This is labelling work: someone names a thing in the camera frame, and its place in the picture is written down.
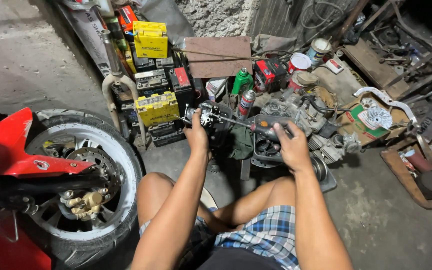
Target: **white rim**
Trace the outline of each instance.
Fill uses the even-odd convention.
[[[30,155],[45,155],[42,145],[46,141],[62,136],[73,136],[76,139],[76,149],[81,148],[85,140],[88,141],[87,147],[101,146],[102,149],[114,160],[117,164],[121,179],[120,198],[117,208],[112,212],[104,206],[101,207],[101,214],[106,222],[103,222],[99,218],[96,220],[84,221],[91,223],[92,230],[90,231],[73,232],[57,228],[57,224],[62,215],[60,211],[57,211],[47,220],[42,218],[45,209],[47,209],[51,203],[59,200],[58,197],[48,200],[40,205],[42,211],[30,215],[30,217],[48,233],[66,240],[88,241],[103,237],[114,231],[121,223],[123,223],[123,221],[128,217],[131,208],[133,208],[136,197],[136,175],[131,160],[127,156],[123,146],[110,134],[93,126],[81,123],[66,123],[48,128],[31,141],[26,148],[26,152]]]

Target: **hand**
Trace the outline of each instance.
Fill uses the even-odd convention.
[[[292,139],[288,137],[286,131],[279,123],[275,123],[273,128],[281,143],[281,156],[284,163],[289,167],[289,170],[292,173],[303,170],[310,170],[312,172],[313,165],[309,157],[308,142],[306,141],[304,132],[291,121],[288,122],[287,129],[293,135]]]
[[[184,135],[188,139],[189,148],[191,153],[204,153],[208,157],[208,162],[212,158],[211,150],[209,149],[208,134],[201,126],[201,109],[197,108],[192,115],[192,127],[183,129]]]

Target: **plaid shorts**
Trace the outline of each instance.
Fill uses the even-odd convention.
[[[215,247],[249,249],[258,255],[274,258],[283,269],[299,270],[294,242],[295,218],[293,206],[272,206],[244,224],[241,230],[221,232],[215,236],[204,219],[196,217],[179,265],[182,266],[191,261],[198,250],[214,245]],[[141,226],[139,235],[143,235],[150,222]]]

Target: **motorcycle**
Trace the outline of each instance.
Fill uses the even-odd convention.
[[[98,261],[137,226],[142,176],[132,147],[93,115],[24,108],[0,121],[0,269]]]

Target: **red motorcycle fairing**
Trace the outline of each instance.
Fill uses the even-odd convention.
[[[78,174],[93,165],[86,161],[28,155],[25,144],[32,122],[33,113],[28,107],[0,122],[0,175],[31,178]],[[8,220],[0,220],[0,224],[0,270],[51,269],[51,258],[22,230],[18,228],[19,240],[10,242],[2,234],[14,232],[14,224]]]
[[[33,123],[33,113],[26,107],[0,122],[0,175],[16,178],[78,174],[93,163],[59,157],[28,155],[26,138]]]

